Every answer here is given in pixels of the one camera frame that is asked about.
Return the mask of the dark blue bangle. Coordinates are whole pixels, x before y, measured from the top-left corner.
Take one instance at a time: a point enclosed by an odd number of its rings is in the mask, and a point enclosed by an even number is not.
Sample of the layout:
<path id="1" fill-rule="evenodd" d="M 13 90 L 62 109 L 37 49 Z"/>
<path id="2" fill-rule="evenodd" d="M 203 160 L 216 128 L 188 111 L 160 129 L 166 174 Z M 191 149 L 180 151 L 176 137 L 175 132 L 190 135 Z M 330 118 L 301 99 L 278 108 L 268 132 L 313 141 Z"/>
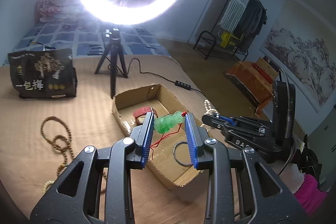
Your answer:
<path id="1" fill-rule="evenodd" d="M 180 141 L 174 146 L 173 158 L 181 166 L 192 166 L 187 141 Z"/>

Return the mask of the red leather strap watch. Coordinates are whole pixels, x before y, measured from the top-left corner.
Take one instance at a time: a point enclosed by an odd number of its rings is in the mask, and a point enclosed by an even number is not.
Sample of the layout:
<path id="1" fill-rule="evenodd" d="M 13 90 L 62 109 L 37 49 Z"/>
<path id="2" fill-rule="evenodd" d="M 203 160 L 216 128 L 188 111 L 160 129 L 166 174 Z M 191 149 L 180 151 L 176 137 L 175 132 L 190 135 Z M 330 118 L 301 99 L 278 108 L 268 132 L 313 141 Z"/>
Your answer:
<path id="1" fill-rule="evenodd" d="M 153 112 L 154 115 L 158 117 L 157 111 L 151 106 L 142 107 L 133 112 L 133 117 L 135 119 L 135 123 L 137 126 L 140 126 L 143 124 L 143 122 L 141 122 L 139 118 L 145 116 L 148 112 Z"/>

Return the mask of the orange covered low table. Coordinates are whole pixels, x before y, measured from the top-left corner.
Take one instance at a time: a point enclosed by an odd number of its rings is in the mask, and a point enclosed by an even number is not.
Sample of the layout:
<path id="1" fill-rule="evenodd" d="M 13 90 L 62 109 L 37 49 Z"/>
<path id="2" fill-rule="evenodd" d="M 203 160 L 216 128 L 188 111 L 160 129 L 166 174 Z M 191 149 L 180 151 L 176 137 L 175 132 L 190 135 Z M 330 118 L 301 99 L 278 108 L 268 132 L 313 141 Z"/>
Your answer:
<path id="1" fill-rule="evenodd" d="M 262 109 L 271 101 L 273 95 L 272 83 L 269 83 L 253 67 L 254 62 L 238 61 L 225 73 L 229 78 L 235 78 L 242 84 L 257 103 L 256 115 L 260 116 Z"/>

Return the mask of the open cardboard box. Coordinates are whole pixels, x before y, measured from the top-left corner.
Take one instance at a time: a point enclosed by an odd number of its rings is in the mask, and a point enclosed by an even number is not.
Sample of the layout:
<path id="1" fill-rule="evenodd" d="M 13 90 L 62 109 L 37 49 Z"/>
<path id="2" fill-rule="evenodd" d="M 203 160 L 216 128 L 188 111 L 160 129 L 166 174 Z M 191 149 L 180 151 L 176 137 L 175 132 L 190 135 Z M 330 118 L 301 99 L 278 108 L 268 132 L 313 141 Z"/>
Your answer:
<path id="1" fill-rule="evenodd" d="M 158 117 L 189 111 L 178 98 L 166 87 L 160 84 L 142 86 L 118 93 L 113 97 L 112 113 L 119 123 L 124 135 L 130 135 L 137 126 L 133 112 L 139 108 L 151 106 L 157 111 Z M 201 171 L 194 167 L 179 165 L 173 158 L 173 148 L 186 141 L 185 125 L 175 125 L 168 132 L 161 134 L 153 132 L 152 149 L 150 150 L 147 167 L 168 189 L 182 188 L 196 178 Z"/>

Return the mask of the wooden box on table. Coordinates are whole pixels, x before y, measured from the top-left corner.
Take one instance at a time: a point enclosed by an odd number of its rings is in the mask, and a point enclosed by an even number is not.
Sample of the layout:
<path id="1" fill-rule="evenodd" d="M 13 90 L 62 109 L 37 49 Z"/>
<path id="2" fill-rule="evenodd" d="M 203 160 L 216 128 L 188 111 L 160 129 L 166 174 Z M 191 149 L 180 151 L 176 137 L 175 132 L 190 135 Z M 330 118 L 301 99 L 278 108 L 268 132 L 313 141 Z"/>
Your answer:
<path id="1" fill-rule="evenodd" d="M 272 83 L 278 77 L 278 72 L 270 65 L 270 63 L 268 63 L 268 61 L 261 57 L 254 63 L 253 67 L 269 83 Z"/>

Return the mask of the yellow box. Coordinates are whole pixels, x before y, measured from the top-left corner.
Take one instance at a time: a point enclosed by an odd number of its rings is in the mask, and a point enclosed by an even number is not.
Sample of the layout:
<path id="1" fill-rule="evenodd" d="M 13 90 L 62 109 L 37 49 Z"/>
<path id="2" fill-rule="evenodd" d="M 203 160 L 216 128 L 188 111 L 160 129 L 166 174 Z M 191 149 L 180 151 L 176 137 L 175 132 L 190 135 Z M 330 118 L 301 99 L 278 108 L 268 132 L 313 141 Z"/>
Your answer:
<path id="1" fill-rule="evenodd" d="M 221 38 L 220 46 L 229 51 L 234 51 L 235 48 L 240 43 L 239 38 L 226 31 L 222 33 L 220 38 Z"/>

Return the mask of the dark hanging clothes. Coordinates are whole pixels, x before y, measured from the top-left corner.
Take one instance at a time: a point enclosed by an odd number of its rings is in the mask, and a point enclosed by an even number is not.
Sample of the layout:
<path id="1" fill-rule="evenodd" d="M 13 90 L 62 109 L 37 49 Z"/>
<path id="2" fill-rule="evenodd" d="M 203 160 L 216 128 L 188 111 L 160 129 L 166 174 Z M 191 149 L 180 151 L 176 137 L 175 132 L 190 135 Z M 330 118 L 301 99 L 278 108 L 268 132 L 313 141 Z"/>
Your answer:
<path id="1" fill-rule="evenodd" d="M 266 9 L 258 0 L 249 0 L 246 9 L 234 30 L 234 35 L 239 38 L 242 35 L 246 38 L 249 35 L 258 35 L 264 24 L 266 24 Z"/>

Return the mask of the black clothes rack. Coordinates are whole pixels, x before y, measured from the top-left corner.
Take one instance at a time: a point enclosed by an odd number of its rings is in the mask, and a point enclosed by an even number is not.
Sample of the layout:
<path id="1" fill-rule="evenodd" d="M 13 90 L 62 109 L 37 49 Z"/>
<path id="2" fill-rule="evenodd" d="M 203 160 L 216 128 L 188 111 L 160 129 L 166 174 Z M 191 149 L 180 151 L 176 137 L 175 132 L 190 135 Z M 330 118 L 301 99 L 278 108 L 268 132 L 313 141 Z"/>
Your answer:
<path id="1" fill-rule="evenodd" d="M 267 9 L 260 0 L 226 0 L 210 30 L 202 30 L 193 49 L 207 60 L 231 55 L 246 60 L 248 48 L 267 23 Z"/>

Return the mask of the white striped hanging towel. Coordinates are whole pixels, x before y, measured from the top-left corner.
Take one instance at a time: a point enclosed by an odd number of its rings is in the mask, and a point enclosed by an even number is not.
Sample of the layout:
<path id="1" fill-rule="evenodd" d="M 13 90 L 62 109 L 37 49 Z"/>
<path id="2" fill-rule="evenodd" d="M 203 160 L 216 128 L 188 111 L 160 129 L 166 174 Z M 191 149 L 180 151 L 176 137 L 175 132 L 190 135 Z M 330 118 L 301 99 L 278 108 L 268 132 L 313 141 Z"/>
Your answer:
<path id="1" fill-rule="evenodd" d="M 238 25 L 248 2 L 249 0 L 229 0 L 218 25 L 226 32 L 232 33 Z"/>

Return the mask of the black printed snack bag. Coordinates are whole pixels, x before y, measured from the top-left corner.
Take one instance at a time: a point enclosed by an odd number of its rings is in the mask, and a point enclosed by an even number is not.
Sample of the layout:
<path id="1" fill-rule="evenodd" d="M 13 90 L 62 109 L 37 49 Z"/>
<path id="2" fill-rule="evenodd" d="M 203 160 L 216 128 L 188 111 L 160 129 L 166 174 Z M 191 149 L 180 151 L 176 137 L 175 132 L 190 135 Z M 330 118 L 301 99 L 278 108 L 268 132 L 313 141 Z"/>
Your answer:
<path id="1" fill-rule="evenodd" d="M 7 55 L 13 88 L 21 98 L 74 98 L 77 76 L 72 50 L 20 51 Z"/>

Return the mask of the black tripod stand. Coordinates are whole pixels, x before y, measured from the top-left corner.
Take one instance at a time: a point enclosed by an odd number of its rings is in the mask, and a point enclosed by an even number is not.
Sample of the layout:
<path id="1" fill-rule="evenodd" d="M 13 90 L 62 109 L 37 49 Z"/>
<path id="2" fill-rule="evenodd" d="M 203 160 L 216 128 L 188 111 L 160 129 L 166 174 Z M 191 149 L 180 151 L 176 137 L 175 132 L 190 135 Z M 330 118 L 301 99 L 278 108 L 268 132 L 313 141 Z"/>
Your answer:
<path id="1" fill-rule="evenodd" d="M 109 59 L 110 60 L 110 97 L 113 99 L 113 97 L 116 95 L 116 75 L 117 75 L 117 69 L 118 69 L 118 66 L 117 66 L 118 59 L 120 59 L 121 73 L 123 77 L 127 79 L 128 73 L 126 70 L 125 57 L 124 57 L 123 48 L 121 45 L 120 30 L 116 27 L 112 28 L 111 30 L 106 29 L 105 37 L 109 39 L 109 43 L 105 47 L 105 50 L 100 58 L 100 61 L 98 62 L 98 65 L 94 73 L 96 75 L 99 74 L 99 71 L 103 65 L 103 62 L 105 61 L 105 59 L 108 58 L 108 55 L 110 55 L 110 59 Z"/>

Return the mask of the blue patterned bedsheet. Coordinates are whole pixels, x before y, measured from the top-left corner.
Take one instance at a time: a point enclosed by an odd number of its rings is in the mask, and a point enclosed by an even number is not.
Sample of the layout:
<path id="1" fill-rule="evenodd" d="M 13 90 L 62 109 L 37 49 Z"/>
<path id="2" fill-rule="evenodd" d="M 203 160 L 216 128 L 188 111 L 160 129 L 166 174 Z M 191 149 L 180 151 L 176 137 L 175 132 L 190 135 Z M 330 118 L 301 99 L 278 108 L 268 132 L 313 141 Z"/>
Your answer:
<path id="1" fill-rule="evenodd" d="M 100 22 L 55 21 L 37 23 L 14 47 L 14 51 L 42 51 L 70 48 L 73 57 L 99 56 L 103 54 L 108 39 L 102 36 Z M 147 29 L 142 26 L 118 26 L 123 53 L 126 55 L 169 56 Z"/>

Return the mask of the folded floral quilt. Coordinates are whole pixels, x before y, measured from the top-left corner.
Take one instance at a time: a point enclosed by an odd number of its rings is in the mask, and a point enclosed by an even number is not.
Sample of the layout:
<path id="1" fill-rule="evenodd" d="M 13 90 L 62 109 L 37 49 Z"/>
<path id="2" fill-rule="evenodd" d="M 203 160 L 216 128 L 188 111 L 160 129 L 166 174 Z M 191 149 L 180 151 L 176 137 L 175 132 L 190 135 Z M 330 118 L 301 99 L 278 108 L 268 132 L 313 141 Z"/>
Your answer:
<path id="1" fill-rule="evenodd" d="M 85 14 L 79 0 L 39 0 L 37 11 L 41 15 L 42 23 L 63 20 L 76 20 Z"/>

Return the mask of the landscape wall painting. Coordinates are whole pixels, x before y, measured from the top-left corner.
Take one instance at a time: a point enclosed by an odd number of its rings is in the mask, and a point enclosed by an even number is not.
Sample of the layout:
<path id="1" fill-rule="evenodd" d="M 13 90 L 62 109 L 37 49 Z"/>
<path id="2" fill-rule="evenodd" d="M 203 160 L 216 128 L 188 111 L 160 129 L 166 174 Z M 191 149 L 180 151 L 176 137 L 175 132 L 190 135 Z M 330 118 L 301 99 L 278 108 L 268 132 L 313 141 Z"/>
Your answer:
<path id="1" fill-rule="evenodd" d="M 294 0 L 285 0 L 261 46 L 290 71 L 316 112 L 335 91 L 335 33 Z"/>

